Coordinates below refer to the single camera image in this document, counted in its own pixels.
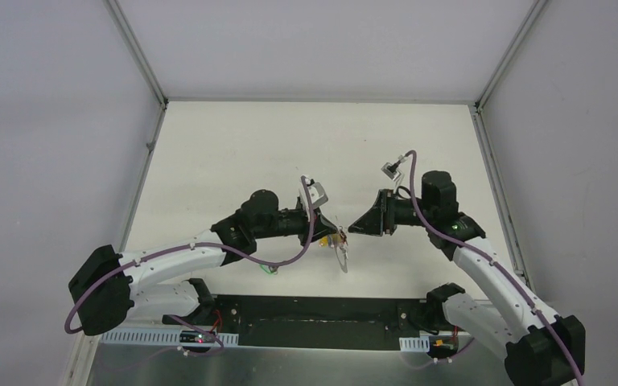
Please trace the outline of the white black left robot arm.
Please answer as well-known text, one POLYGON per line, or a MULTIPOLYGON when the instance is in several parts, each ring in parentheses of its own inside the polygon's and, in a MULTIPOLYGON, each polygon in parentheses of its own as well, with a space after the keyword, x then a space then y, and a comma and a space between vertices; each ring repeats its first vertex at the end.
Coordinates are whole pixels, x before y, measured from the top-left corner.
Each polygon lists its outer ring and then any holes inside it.
POLYGON ((259 239, 297 236, 307 250, 338 231, 319 209, 326 200, 323 193, 302 192, 295 207, 281 209, 275 193, 255 191, 232 215, 187 240, 120 253, 110 244, 98 247, 68 283, 74 306, 64 329, 94 336, 125 320, 152 318, 204 325, 213 314, 204 281, 172 279, 241 260, 260 263, 254 256, 259 239))

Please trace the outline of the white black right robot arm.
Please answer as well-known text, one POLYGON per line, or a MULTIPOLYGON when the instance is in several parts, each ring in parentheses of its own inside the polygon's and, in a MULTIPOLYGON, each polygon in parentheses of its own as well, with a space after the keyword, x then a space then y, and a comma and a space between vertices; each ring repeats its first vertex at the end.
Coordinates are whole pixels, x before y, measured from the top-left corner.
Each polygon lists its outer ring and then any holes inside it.
POLYGON ((481 288, 492 306, 480 305, 450 283, 427 295, 424 316, 442 330, 450 324, 469 333, 502 361, 515 385, 562 385, 583 381, 586 330, 561 316, 496 257, 484 230, 459 210, 456 186, 446 171, 422 177, 421 197, 408 199, 381 189, 374 205, 349 232, 384 236, 400 225, 423 226, 430 242, 481 288))

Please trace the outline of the green tag key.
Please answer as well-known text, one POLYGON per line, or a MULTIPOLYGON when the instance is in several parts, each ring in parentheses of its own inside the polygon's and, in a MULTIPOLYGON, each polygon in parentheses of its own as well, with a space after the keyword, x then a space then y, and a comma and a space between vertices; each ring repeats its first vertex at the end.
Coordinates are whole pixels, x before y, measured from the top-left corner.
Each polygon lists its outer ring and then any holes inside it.
POLYGON ((260 269, 268 274, 268 275, 277 275, 278 274, 278 266, 271 265, 259 265, 260 269))

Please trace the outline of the yellow tag key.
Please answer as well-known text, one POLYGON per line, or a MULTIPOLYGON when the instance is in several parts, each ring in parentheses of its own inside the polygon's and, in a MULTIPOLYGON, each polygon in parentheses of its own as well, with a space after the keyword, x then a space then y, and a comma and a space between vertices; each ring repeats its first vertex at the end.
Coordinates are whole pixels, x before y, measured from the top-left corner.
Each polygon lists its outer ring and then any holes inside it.
POLYGON ((324 237, 324 238, 322 238, 319 241, 319 246, 322 247, 322 248, 331 248, 332 247, 332 240, 329 239, 329 238, 324 237))

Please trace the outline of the black robot base mount plate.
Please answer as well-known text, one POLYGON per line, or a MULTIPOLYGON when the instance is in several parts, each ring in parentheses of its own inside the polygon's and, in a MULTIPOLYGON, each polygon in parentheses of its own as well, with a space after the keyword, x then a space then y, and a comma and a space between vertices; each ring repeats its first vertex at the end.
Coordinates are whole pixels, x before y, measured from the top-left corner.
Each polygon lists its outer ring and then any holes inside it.
POLYGON ((395 351, 401 338, 456 343, 462 332, 439 307, 412 298, 216 295, 182 320, 234 334, 240 347, 395 351))

